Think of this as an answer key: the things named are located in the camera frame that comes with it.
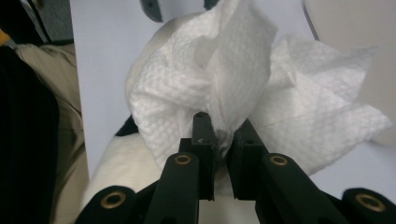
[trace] textured paper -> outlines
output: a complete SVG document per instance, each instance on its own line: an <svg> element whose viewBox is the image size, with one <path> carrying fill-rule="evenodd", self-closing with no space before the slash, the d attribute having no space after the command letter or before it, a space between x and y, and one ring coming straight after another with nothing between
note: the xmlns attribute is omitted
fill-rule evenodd
<svg viewBox="0 0 396 224"><path fill-rule="evenodd" d="M212 118L220 159L250 118L270 151L291 156L308 174L389 127L380 111L354 103L375 48L342 55L289 35L271 51L275 34L253 1L220 1L143 52L127 98L160 166L180 138L191 137L199 111Z"/></svg>

